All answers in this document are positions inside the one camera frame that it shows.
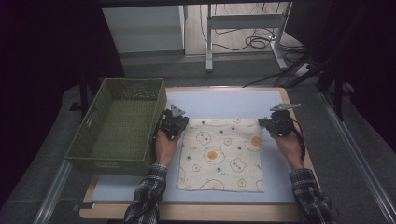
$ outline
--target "plaid shirt sleeve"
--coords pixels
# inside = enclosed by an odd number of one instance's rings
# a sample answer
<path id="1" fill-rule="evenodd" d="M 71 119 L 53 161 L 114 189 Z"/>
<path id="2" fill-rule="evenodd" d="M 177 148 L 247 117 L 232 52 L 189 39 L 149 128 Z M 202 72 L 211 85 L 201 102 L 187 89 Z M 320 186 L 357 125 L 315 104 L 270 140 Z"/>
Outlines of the plaid shirt sleeve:
<path id="1" fill-rule="evenodd" d="M 125 211 L 124 223 L 158 223 L 160 214 L 158 204 L 166 189 L 167 168 L 153 164 L 148 175 L 134 191 L 134 201 Z"/>
<path id="2" fill-rule="evenodd" d="M 332 217 L 332 200 L 318 187 L 310 169 L 290 172 L 293 194 L 304 214 L 303 223 L 336 223 Z"/>

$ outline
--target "wall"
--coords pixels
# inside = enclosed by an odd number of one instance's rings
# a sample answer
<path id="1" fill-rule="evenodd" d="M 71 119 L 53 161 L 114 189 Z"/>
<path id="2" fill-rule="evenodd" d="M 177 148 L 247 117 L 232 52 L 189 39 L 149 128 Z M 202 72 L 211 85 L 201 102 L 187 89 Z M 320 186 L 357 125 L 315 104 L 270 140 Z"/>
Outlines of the wall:
<path id="1" fill-rule="evenodd" d="M 183 7 L 104 8 L 118 53 L 184 49 Z"/>

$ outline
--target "black curtain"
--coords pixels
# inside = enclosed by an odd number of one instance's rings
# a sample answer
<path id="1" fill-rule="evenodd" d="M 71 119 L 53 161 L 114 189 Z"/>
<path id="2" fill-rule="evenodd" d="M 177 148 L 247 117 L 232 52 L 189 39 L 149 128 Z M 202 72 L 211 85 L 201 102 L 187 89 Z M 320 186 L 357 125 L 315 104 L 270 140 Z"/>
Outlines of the black curtain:
<path id="1" fill-rule="evenodd" d="M 352 103 L 396 152 L 396 1 L 372 1 L 343 55 Z"/>
<path id="2" fill-rule="evenodd" d="M 1 204 L 31 163 L 62 105 L 63 93 L 123 70 L 99 4 L 0 2 Z"/>

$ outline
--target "human hand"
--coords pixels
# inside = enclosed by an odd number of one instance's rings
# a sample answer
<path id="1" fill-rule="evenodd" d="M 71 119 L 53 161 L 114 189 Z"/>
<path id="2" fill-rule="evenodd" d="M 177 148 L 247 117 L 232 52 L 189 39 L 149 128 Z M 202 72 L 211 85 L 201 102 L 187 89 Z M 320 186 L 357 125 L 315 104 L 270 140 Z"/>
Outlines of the human hand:
<path id="1" fill-rule="evenodd" d="M 300 142 L 295 133 L 291 132 L 289 135 L 282 137 L 274 133 L 270 133 L 270 135 L 275 139 L 279 151 L 285 156 L 291 170 L 304 168 Z"/>
<path id="2" fill-rule="evenodd" d="M 171 140 L 168 139 L 166 134 L 160 129 L 157 132 L 157 138 L 155 141 L 155 154 L 157 160 L 155 163 L 169 166 L 177 150 L 177 141 L 180 136 L 174 137 Z"/>

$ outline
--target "dark floor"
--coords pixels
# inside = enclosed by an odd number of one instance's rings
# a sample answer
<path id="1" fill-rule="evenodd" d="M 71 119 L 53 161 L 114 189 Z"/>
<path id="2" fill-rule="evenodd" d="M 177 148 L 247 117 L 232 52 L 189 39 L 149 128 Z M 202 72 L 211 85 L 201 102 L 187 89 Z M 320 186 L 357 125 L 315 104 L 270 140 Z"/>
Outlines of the dark floor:
<path id="1" fill-rule="evenodd" d="M 205 71 L 203 57 L 184 58 L 174 55 L 161 58 L 148 55 L 137 60 L 134 55 L 126 55 L 122 57 L 122 63 L 127 77 L 163 77 L 167 87 L 240 87 L 278 72 L 272 55 L 219 56 L 215 58 L 212 73 Z M 276 79 L 277 77 L 269 78 L 256 85 L 269 87 Z M 306 145 L 318 181 L 323 190 L 332 197 L 339 212 L 340 223 L 388 223 L 316 91 L 317 80 L 318 76 L 311 77 L 295 88 L 287 89 L 287 92 L 292 103 L 303 105 L 294 112 L 303 125 Z M 77 132 L 80 113 L 69 111 L 69 108 L 73 102 L 78 101 L 78 87 L 64 94 L 63 107 L 46 141 L 3 205 L 0 223 L 34 221 L 64 154 Z M 396 154 L 357 112 L 347 97 L 343 100 L 343 113 L 345 124 L 361 153 L 391 200 L 396 202 L 396 175 L 393 173 L 396 170 Z M 89 181 L 89 175 L 72 169 L 49 223 L 116 223 L 112 220 L 88 220 L 79 217 L 76 204 L 82 201 Z"/>

